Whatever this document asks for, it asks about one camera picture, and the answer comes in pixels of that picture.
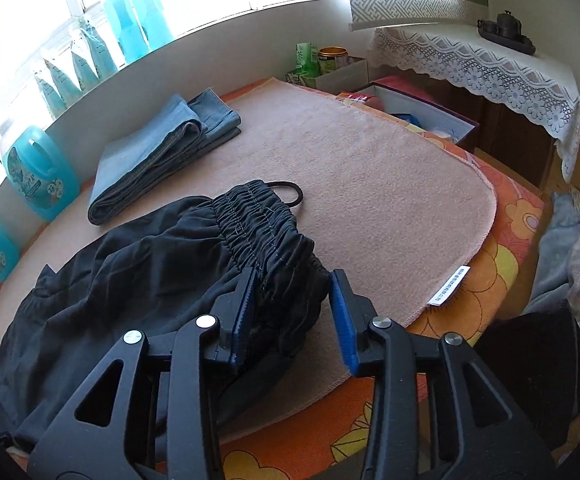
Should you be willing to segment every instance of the orange floral tablecloth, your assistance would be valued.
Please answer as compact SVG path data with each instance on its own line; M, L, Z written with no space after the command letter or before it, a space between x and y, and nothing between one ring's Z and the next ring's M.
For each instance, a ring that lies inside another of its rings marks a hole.
M235 98L254 86L225 99ZM404 124L371 108L364 109ZM494 319L515 281L544 204L470 153L427 132L420 134L483 172L495 188L497 213L492 230L481 251L470 261L470 272L459 290L441 308L423 312L408 331L431 337L458 332L474 344ZM372 379L351 378L301 413L223 445L226 479L305 479L360 451L368 441L372 387ZM426 395L422 378L419 395L420 398Z

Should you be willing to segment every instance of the black pants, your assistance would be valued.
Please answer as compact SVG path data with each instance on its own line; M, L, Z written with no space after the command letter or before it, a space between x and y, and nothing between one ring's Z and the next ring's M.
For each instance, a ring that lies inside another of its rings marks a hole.
M0 346L0 435L30 451L127 331L178 330L257 271L245 370L220 396L227 422L288 369L320 314L328 273L289 207L262 181L183 198L112 229L54 273L46 267Z

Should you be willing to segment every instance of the fabric tag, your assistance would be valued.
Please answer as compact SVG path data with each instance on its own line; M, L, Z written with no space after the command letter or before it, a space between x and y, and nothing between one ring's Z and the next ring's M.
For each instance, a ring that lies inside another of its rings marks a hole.
M452 293L462 282L469 270L470 267L459 267L450 277L450 279L444 283L444 286L442 286L438 292L432 296L432 298L428 301L428 304L432 306L439 306L443 304L448 298L450 298L450 296L452 296Z

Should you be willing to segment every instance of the gold can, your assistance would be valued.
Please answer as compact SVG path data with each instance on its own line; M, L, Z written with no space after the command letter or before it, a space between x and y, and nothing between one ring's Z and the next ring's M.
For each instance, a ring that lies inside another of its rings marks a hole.
M334 72L348 65L348 51L342 46L327 46L319 51L319 72L321 75Z

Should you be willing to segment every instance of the white lace tablecloth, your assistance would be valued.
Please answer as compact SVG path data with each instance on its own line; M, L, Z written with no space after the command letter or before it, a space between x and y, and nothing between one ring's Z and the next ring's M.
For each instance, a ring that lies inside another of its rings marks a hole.
M556 139L570 181L579 152L580 96L567 65L484 40L476 27L445 24L378 28L368 61L446 79L525 115Z

